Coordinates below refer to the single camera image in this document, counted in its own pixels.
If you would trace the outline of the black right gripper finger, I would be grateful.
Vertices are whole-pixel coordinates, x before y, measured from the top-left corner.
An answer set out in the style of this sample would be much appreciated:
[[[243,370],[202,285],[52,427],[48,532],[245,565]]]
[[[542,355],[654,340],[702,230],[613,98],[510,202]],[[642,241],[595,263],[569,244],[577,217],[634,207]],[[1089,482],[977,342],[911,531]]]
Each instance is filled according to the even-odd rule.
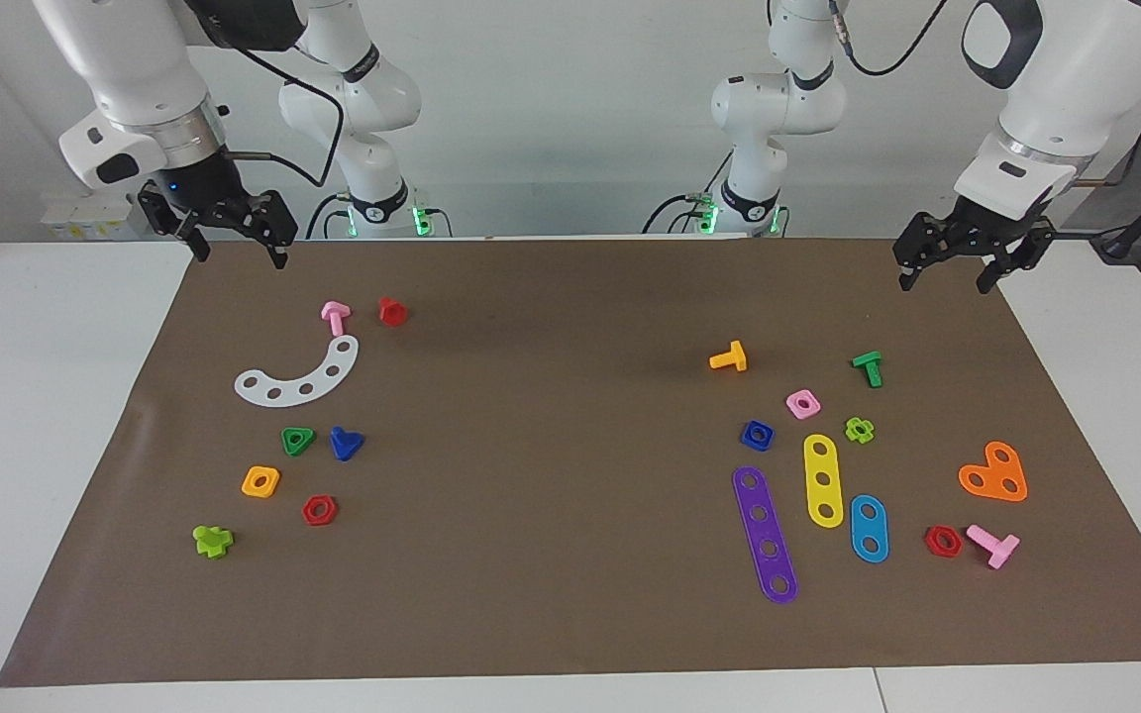
[[[283,270],[288,264],[288,249],[297,236],[298,222],[280,191],[262,191],[237,198],[236,211],[234,230],[266,249],[273,267]]]
[[[200,214],[189,211],[183,217],[175,213],[173,206],[157,188],[154,181],[146,181],[139,191],[139,204],[145,213],[149,229],[164,238],[173,238],[191,249],[195,261],[205,262],[210,256],[208,241],[199,229]]]

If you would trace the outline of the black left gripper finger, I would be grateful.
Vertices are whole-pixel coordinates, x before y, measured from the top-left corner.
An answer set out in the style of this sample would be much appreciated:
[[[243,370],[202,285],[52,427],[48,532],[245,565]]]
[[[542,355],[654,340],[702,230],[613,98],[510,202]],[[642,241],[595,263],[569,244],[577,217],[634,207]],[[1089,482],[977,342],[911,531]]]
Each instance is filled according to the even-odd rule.
[[[893,241],[892,256],[899,266],[899,285],[911,290],[926,267],[950,260],[954,248],[947,235],[948,222],[929,213],[911,218],[899,238]]]
[[[1011,272],[1034,269],[1055,238],[1055,229],[1031,229],[1017,240],[1014,246],[1006,240],[992,241],[986,250],[990,261],[977,279],[978,293],[992,293]]]

